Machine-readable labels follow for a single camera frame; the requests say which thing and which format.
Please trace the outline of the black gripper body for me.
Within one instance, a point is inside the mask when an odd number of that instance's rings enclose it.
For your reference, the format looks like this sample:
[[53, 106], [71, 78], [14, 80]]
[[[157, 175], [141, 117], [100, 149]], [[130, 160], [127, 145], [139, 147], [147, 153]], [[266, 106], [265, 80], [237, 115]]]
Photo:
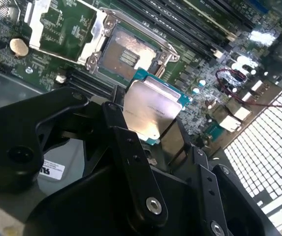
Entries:
[[147, 161], [103, 167], [43, 200], [26, 236], [199, 236], [189, 184]]

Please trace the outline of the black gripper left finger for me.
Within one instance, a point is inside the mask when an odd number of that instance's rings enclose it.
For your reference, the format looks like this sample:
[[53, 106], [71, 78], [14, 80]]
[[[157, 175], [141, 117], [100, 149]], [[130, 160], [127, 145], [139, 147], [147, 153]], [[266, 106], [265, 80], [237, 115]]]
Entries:
[[128, 130], [119, 106], [96, 104], [74, 88], [0, 108], [0, 192], [29, 189], [43, 172], [44, 154], [69, 139], [83, 142], [80, 182], [59, 191], [54, 203], [76, 192], [89, 210], [105, 215], [107, 201], [130, 222], [165, 223], [168, 211], [136, 133]]

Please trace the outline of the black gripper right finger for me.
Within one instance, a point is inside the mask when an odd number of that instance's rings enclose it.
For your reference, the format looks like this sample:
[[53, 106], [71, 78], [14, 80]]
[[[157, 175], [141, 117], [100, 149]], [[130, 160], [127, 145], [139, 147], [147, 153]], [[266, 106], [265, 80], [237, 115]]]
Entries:
[[175, 118], [163, 132], [167, 171], [193, 190], [198, 233], [202, 236], [278, 236], [280, 232], [225, 165], [210, 165]]

